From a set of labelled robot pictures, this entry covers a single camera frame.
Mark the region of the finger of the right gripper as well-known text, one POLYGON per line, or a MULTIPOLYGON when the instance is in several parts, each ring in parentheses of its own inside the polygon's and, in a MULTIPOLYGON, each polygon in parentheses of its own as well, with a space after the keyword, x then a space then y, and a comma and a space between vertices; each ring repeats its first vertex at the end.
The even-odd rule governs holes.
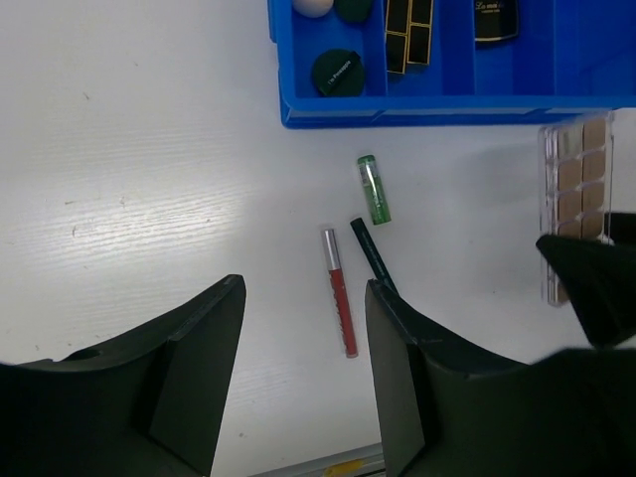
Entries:
POLYGON ((536 247, 563 285, 588 342, 616 346, 635 335, 635 215, 611 212, 611 244, 543 235, 536 247))

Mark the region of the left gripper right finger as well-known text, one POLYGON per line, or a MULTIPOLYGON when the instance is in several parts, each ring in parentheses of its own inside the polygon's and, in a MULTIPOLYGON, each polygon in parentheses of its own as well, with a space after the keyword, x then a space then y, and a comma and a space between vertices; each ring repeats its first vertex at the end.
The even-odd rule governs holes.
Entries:
POLYGON ((521 364, 486 350, 411 307, 377 279, 367 283, 369 354, 387 474, 402 476, 440 441, 426 353, 464 377, 521 364))

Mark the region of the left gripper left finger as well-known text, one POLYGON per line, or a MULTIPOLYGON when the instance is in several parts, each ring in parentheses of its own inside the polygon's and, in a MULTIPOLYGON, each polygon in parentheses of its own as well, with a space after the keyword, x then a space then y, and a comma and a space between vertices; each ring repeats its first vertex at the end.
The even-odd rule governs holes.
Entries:
POLYGON ((19 368, 23 475, 207 475, 246 301, 231 274, 185 304, 19 368))

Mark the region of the red lip gloss tube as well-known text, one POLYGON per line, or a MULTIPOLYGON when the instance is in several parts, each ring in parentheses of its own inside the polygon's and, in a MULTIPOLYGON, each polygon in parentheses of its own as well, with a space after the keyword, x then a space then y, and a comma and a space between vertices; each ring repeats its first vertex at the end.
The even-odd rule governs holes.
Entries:
POLYGON ((358 345, 335 230, 332 228, 322 230, 321 239, 325 250, 327 270, 338 313, 345 355, 350 359, 357 358, 358 345))

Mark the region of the clear eyeshadow palette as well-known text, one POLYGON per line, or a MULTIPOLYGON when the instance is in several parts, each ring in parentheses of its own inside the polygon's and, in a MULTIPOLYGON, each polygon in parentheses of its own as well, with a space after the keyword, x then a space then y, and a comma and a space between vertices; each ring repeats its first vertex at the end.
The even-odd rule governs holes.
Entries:
POLYGON ((539 131, 540 234, 610 243, 614 114, 603 111, 539 131))

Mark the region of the dark green gold pencil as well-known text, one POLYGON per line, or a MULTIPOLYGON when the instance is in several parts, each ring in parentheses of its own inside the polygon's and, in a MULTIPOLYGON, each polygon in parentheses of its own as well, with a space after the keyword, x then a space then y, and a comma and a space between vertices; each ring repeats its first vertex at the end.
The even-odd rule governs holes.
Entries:
POLYGON ((391 278, 389 270, 379 253, 376 244, 362 218, 356 218, 350 221, 350 227, 359 243, 359 246, 373 272, 375 279, 390 289, 393 293, 398 294, 398 289, 391 278))

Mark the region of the green lip balm tube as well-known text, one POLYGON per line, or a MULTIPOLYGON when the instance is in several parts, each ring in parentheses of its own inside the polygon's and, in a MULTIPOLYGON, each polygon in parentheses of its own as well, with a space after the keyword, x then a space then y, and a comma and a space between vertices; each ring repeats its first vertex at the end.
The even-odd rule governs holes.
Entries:
POLYGON ((365 155, 358 158, 357 168, 373 224, 389 223, 392 216, 376 157, 365 155))

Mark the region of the black compact case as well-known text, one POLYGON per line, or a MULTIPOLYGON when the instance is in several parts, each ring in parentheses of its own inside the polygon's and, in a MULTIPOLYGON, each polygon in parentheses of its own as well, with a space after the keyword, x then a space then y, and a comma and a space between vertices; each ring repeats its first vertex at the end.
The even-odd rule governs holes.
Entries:
POLYGON ((519 2, 517 0, 476 0, 474 2, 475 41, 494 43, 519 34, 519 2))

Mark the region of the dark green powder puff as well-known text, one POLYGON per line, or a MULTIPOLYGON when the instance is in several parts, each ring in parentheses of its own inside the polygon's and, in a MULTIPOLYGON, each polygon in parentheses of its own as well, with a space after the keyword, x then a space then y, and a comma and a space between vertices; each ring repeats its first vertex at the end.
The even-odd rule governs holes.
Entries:
POLYGON ((328 50, 315 60, 311 80, 322 96, 359 96, 365 88, 362 59, 355 51, 328 50))

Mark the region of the black gold lipstick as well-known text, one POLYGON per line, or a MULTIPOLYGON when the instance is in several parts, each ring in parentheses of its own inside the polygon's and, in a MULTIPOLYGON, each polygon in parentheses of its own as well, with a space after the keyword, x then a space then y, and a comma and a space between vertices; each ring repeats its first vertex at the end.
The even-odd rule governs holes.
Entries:
POLYGON ((433 0, 409 1, 406 61, 410 65, 430 63, 433 6, 433 0))
POLYGON ((410 6, 409 0, 386 2, 385 42, 389 74, 401 75, 406 69, 410 6))

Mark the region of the beige makeup sponge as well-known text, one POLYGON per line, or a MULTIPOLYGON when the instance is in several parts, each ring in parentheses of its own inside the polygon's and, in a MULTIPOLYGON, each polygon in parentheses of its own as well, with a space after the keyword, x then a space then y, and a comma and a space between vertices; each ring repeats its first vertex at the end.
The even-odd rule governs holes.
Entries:
POLYGON ((333 5, 334 0, 292 0, 294 11, 310 19, 324 17, 331 11, 333 5))

